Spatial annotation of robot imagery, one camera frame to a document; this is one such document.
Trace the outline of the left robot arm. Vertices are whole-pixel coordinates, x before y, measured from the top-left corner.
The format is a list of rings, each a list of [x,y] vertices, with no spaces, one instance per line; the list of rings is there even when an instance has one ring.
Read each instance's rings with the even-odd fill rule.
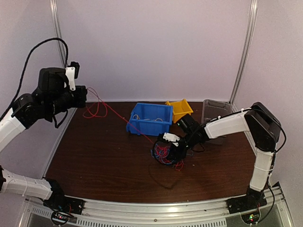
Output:
[[[56,115],[68,114],[71,108],[84,108],[87,101],[85,86],[77,86],[80,66],[72,62],[66,68],[43,68],[39,72],[37,88],[21,95],[0,121],[0,148],[4,149],[15,137],[28,130],[38,120],[53,122],[59,128]],[[68,206],[61,187],[55,180],[34,179],[0,170],[1,193],[14,193],[49,200],[58,210]]]

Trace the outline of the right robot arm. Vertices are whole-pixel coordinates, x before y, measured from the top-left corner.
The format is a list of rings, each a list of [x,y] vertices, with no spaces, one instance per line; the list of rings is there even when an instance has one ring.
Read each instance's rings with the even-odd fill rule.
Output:
[[[280,150],[277,148],[283,133],[280,121],[261,102],[255,102],[249,108],[217,116],[204,123],[198,123],[187,114],[178,121],[178,125],[185,134],[183,137],[168,132],[161,136],[165,142],[171,143],[168,159],[173,161],[184,159],[186,152],[199,143],[236,133],[245,134],[256,159],[242,203],[246,208],[254,208],[261,201]]]

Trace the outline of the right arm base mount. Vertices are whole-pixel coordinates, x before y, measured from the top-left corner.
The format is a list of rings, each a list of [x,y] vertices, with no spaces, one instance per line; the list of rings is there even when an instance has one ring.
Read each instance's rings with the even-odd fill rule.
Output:
[[[256,191],[248,188],[246,194],[240,197],[233,197],[226,201],[230,214],[256,210],[258,206],[267,205],[264,191]]]

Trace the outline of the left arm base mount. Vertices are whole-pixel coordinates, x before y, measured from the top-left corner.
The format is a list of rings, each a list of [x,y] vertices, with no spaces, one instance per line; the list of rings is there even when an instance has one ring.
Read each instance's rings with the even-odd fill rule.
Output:
[[[60,184],[53,179],[45,179],[51,188],[51,196],[43,200],[44,205],[53,210],[64,211],[68,214],[82,214],[84,200],[66,196]]]

